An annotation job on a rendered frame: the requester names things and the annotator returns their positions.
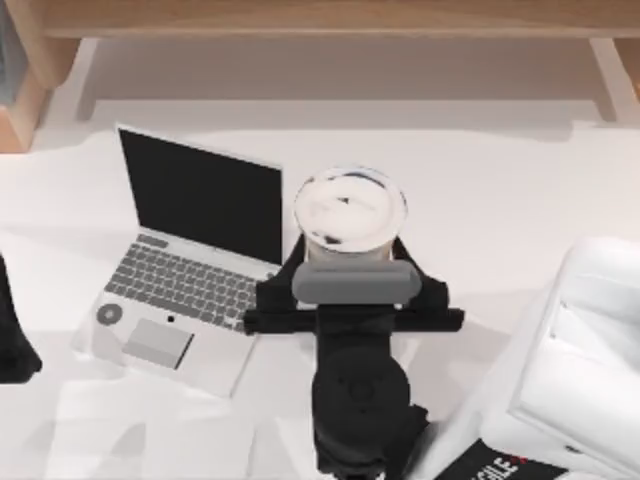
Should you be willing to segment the pale wooden shelf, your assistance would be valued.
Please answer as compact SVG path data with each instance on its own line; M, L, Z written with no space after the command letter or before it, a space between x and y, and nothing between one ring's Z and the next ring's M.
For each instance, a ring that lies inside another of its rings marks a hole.
M95 40L102 99L592 101L595 45L640 103L640 0L45 0L52 40Z

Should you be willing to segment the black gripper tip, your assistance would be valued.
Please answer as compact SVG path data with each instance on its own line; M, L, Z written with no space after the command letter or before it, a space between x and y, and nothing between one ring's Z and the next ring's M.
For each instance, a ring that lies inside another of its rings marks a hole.
M0 254L0 385L25 384L42 367L16 314L6 264Z

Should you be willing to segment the white cup with lid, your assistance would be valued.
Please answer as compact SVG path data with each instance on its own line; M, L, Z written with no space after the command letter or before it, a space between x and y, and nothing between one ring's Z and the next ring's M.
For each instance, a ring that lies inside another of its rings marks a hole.
M408 216L406 196L383 172L361 165L336 166L309 177L293 206L307 262L382 261Z

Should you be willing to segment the silver open laptop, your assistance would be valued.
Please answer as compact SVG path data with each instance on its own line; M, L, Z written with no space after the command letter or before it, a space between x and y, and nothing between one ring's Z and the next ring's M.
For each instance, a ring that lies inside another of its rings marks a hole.
M137 228L74 338L76 351L218 397L253 350L243 315L282 257L282 170L117 130Z

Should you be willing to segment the pale wooden cabinet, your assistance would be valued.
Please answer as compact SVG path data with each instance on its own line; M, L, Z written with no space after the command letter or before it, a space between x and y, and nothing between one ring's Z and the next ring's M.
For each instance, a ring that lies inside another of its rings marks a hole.
M80 41L47 32L49 0L0 0L0 154L29 150L51 91Z

